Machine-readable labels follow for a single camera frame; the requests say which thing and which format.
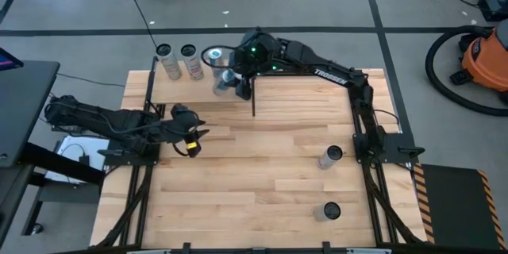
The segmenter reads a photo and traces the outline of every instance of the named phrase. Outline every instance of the computer monitor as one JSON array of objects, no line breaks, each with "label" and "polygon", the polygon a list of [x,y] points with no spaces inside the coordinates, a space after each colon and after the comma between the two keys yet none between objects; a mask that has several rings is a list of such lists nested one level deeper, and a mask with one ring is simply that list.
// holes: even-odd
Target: computer monitor
[{"label": "computer monitor", "polygon": [[0,71],[19,67],[23,67],[23,63],[3,48],[0,48]]}]

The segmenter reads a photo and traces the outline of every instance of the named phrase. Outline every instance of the can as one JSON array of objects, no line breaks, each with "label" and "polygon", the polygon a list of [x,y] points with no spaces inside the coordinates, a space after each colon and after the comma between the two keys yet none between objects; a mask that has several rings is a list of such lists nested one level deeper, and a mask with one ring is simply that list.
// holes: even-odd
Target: can
[{"label": "can", "polygon": [[320,169],[326,170],[332,167],[340,158],[342,158],[342,149],[336,145],[329,146],[323,156],[319,158],[317,165]]},{"label": "can", "polygon": [[226,86],[226,83],[232,81],[235,79],[235,73],[231,70],[225,70],[221,72],[221,76],[215,79],[214,84],[214,93],[216,95],[223,95],[227,90],[228,86]]},{"label": "can", "polygon": [[160,61],[170,79],[177,80],[182,76],[175,53],[169,44],[160,44],[156,49],[157,59]]},{"label": "can", "polygon": [[[208,59],[211,65],[225,67],[224,57],[222,57],[222,49],[221,48],[212,48],[208,51]],[[214,71],[214,78],[218,78],[222,76],[224,72],[224,68],[215,68],[212,67]]]},{"label": "can", "polygon": [[180,52],[182,53],[183,60],[189,71],[190,78],[193,80],[202,79],[205,74],[201,68],[201,61],[198,58],[196,47],[192,44],[186,44],[182,47]]},{"label": "can", "polygon": [[335,202],[327,202],[314,209],[316,221],[336,220],[341,216],[341,208]]}]

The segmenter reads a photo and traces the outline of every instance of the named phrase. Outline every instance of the wooden tabletop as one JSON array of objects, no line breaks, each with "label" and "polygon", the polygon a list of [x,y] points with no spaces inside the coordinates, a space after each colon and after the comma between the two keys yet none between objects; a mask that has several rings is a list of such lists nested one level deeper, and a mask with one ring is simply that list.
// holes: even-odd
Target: wooden tabletop
[{"label": "wooden tabletop", "polygon": [[[374,87],[375,108],[393,112],[383,70],[364,71]],[[147,80],[147,71],[129,73],[122,108],[141,109]],[[261,77],[255,117],[250,102],[186,105],[207,122],[210,133],[200,140],[202,151],[194,159],[162,147],[144,248],[181,248],[184,242],[192,248],[318,248],[322,241],[332,247],[375,245],[346,89],[315,77]],[[394,118],[377,117],[388,132],[398,131]],[[331,144],[341,146],[344,157],[323,171],[318,157]],[[393,164],[385,164],[384,173],[392,206],[424,240],[410,173]],[[129,175],[130,167],[120,167],[106,178],[91,244],[125,208]],[[314,209],[325,202],[341,207],[336,221],[314,220]],[[384,215],[380,218],[388,241]]]}]

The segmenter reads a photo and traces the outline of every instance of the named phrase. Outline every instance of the white paper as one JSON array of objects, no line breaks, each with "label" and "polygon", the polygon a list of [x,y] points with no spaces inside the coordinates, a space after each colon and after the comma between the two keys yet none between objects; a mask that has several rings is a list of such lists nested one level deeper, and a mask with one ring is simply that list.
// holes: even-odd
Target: white paper
[{"label": "white paper", "polygon": [[[79,157],[83,155],[83,150],[78,146],[74,145],[67,149],[67,146],[71,144],[79,144],[85,150],[85,154],[90,157],[90,166],[102,171],[104,168],[104,156],[97,153],[98,150],[104,150],[108,148],[109,140],[89,138],[89,137],[71,137],[67,136],[62,140],[62,144],[58,148],[58,154],[66,158],[79,162]],[[48,171],[46,173],[46,179],[51,179],[57,182],[65,183],[83,183],[78,179],[68,178],[66,175],[55,173],[54,171]]]}]

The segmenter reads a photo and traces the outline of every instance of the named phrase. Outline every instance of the vacuum hose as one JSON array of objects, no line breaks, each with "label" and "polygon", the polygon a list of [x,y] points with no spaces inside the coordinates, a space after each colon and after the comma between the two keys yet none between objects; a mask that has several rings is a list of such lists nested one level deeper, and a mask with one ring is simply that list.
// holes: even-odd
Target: vacuum hose
[{"label": "vacuum hose", "polygon": [[462,96],[448,89],[437,78],[436,72],[434,71],[434,56],[436,56],[437,50],[441,47],[441,45],[445,41],[463,33],[470,33],[476,37],[488,38],[491,35],[492,31],[490,29],[486,29],[479,26],[465,25],[458,27],[451,32],[444,33],[441,37],[439,37],[430,47],[430,50],[427,52],[427,57],[425,58],[425,72],[427,73],[427,77],[429,78],[430,83],[432,83],[432,85],[436,87],[437,91],[439,91],[442,95],[469,110],[473,110],[482,114],[492,116],[508,117],[508,109],[499,109],[489,106],[483,106],[478,103],[467,100],[466,98],[463,98]]}]

